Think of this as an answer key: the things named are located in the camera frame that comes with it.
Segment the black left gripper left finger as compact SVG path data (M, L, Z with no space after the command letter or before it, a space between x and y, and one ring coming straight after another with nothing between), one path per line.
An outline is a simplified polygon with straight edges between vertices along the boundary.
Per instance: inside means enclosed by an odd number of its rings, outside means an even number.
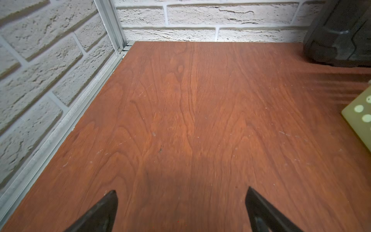
M65 232L111 232L115 223L117 207L117 193L115 190L111 190Z

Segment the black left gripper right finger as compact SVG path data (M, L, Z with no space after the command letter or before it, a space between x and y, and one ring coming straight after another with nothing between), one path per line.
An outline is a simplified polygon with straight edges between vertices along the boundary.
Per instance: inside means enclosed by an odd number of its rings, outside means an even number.
M245 206L253 232L302 232L252 187L248 188Z

